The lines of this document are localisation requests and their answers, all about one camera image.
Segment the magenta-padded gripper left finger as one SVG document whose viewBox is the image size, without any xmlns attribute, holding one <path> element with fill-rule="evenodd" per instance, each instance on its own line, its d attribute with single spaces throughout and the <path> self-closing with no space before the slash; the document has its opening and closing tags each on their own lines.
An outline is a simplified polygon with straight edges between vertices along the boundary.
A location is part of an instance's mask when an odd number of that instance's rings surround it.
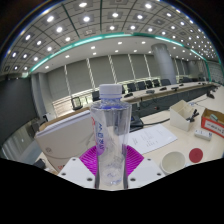
<svg viewBox="0 0 224 224">
<path fill-rule="evenodd" d="M 97 174 L 96 147 L 93 146 L 80 157 L 72 157 L 58 176 L 84 188 L 95 188 Z"/>
</svg>

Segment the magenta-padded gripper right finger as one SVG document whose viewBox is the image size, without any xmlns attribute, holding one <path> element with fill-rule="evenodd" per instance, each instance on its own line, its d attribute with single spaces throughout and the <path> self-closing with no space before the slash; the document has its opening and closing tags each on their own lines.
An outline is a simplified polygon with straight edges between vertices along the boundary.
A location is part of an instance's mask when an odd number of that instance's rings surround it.
<svg viewBox="0 0 224 224">
<path fill-rule="evenodd" d="M 131 146 L 127 147 L 126 172 L 129 189 L 143 187 L 165 176 L 152 159 L 145 158 Z"/>
</svg>

